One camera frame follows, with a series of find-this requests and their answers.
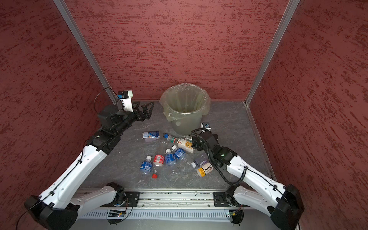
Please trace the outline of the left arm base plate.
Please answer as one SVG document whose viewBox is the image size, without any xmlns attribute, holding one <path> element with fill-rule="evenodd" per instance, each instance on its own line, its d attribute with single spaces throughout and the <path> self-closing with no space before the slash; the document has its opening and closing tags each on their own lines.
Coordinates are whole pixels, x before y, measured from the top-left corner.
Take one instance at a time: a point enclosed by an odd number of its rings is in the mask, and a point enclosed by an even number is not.
<svg viewBox="0 0 368 230">
<path fill-rule="evenodd" d="M 136 207 L 140 198 L 140 192 L 117 192 L 111 205 L 114 207 Z"/>
</svg>

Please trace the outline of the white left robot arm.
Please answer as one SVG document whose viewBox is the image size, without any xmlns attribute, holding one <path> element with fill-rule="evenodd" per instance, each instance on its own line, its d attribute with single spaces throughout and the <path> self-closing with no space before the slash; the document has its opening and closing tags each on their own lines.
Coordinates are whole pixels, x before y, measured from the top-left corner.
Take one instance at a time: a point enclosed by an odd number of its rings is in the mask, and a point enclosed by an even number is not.
<svg viewBox="0 0 368 230">
<path fill-rule="evenodd" d="M 135 102 L 128 111 L 111 104 L 98 113 L 101 128 L 87 140 L 76 160 L 41 195 L 32 195 L 25 202 L 32 218 L 47 230 L 68 230 L 78 218 L 103 205 L 128 206 L 123 186 L 114 182 L 80 198 L 74 198 L 74 194 L 120 142 L 123 132 L 135 121 L 150 119 L 153 108 L 154 102 Z"/>
</svg>

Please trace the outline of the clear bottle white label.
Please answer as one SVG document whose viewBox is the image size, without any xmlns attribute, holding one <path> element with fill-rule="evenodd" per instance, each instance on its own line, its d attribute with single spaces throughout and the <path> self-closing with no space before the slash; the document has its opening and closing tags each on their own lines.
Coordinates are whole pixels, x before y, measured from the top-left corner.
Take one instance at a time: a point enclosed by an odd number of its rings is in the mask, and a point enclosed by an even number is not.
<svg viewBox="0 0 368 230">
<path fill-rule="evenodd" d="M 193 142 L 193 137 L 192 137 L 192 136 L 190 136 L 190 135 L 186 135 L 186 136 L 185 136 L 185 140 L 186 140 L 186 141 L 189 141 L 189 142 Z"/>
</svg>

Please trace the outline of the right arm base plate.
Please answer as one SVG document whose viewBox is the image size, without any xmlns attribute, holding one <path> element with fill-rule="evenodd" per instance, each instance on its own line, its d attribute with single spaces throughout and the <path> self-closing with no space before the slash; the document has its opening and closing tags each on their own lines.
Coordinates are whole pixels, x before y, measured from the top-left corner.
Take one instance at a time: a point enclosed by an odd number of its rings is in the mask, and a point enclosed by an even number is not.
<svg viewBox="0 0 368 230">
<path fill-rule="evenodd" d="M 226 192 L 214 192 L 213 200 L 214 206 L 217 208 L 235 208 L 240 206 L 233 195 L 230 195 Z"/>
</svg>

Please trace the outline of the green label white bottle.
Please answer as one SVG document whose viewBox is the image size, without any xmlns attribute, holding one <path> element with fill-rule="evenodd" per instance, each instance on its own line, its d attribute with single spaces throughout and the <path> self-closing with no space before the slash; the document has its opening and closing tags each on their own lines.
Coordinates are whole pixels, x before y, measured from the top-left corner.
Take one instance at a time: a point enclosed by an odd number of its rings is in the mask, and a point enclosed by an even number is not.
<svg viewBox="0 0 368 230">
<path fill-rule="evenodd" d="M 182 138 L 174 137 L 174 136 L 169 135 L 169 134 L 164 134 L 163 137 L 169 143 L 173 143 L 177 147 L 182 148 L 185 152 L 194 153 L 194 149 L 192 147 L 192 142 L 190 142 L 188 140 L 185 140 L 185 139 L 182 139 Z"/>
</svg>

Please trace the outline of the red label bottle red cap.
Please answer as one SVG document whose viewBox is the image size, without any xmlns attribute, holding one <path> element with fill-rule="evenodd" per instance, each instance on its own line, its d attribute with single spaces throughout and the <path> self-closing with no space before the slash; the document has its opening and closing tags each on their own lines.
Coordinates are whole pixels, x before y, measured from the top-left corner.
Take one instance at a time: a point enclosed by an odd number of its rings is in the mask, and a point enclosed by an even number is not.
<svg viewBox="0 0 368 230">
<path fill-rule="evenodd" d="M 162 173 L 162 170 L 165 164 L 166 146 L 167 146 L 166 141 L 164 140 L 160 141 L 159 147 L 156 151 L 156 155 L 152 163 L 152 166 L 153 166 L 152 178 L 153 179 L 158 179 L 158 177 Z"/>
</svg>

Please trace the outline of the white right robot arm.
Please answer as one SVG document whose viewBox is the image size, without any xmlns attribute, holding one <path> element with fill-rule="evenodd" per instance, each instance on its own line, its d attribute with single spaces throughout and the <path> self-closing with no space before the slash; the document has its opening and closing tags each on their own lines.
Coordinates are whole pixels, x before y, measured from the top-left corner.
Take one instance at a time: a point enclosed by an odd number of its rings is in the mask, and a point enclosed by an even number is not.
<svg viewBox="0 0 368 230">
<path fill-rule="evenodd" d="M 268 215 L 281 230 L 299 230 L 305 210 L 300 191 L 292 184 L 281 184 L 248 164 L 235 151 L 219 144 L 218 136 L 205 128 L 192 130 L 210 164 L 234 191 L 230 196 Z"/>
</svg>

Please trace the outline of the Fiji bottle blue cap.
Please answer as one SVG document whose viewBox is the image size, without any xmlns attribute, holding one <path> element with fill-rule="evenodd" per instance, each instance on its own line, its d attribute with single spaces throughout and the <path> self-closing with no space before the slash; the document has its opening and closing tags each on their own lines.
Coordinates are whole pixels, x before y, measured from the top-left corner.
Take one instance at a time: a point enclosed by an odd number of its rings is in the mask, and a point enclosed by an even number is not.
<svg viewBox="0 0 368 230">
<path fill-rule="evenodd" d="M 145 142 L 153 142 L 157 141 L 160 138 L 160 132 L 159 131 L 148 131 L 142 133 L 142 139 Z"/>
</svg>

